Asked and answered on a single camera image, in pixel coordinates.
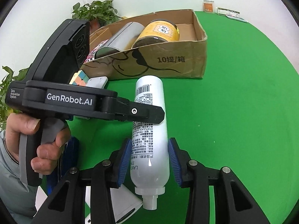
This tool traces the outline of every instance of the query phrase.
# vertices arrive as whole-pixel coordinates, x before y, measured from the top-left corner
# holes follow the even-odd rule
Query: rubik's cube
[[[86,86],[88,80],[89,77],[84,73],[84,71],[80,70],[73,75],[69,84],[77,86]]]

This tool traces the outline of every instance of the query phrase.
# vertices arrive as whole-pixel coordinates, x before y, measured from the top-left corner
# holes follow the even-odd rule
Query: white wall
[[[18,71],[36,57],[72,6],[93,0],[19,0],[0,28],[0,64]],[[120,16],[136,16],[167,9],[202,11],[203,0],[114,0]],[[299,27],[281,0],[214,0],[234,9],[267,35],[299,72]],[[0,78],[5,75],[0,71]]]
[[[28,67],[57,27],[83,0],[19,0],[0,28],[0,65]],[[0,68],[0,79],[6,72]]]

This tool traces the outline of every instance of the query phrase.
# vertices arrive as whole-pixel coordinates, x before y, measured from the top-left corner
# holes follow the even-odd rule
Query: yellow jar
[[[175,24],[167,20],[154,20],[141,32],[132,48],[144,45],[178,41],[180,33]]]

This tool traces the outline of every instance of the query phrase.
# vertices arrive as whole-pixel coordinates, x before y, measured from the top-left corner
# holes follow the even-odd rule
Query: screw
[[[78,169],[77,169],[76,167],[71,167],[71,168],[70,168],[70,173],[71,173],[71,174],[74,174],[74,173],[76,173],[76,172],[78,172]]]
[[[195,160],[190,160],[190,161],[189,161],[189,164],[190,164],[191,166],[196,166],[196,165],[197,165],[197,161],[195,161]]]
[[[223,167],[222,171],[225,172],[225,173],[230,173],[231,169],[229,167]]]
[[[111,162],[109,160],[104,160],[102,162],[103,166],[109,166],[111,164]]]

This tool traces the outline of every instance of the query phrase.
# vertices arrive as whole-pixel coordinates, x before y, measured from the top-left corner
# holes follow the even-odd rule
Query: cardboard box
[[[142,46],[84,63],[89,78],[140,78],[145,75],[176,78],[202,78],[207,59],[207,34],[193,10],[170,10],[124,19],[104,26],[90,35],[90,51],[109,39],[128,22],[147,26],[156,19],[175,23],[180,40]]]

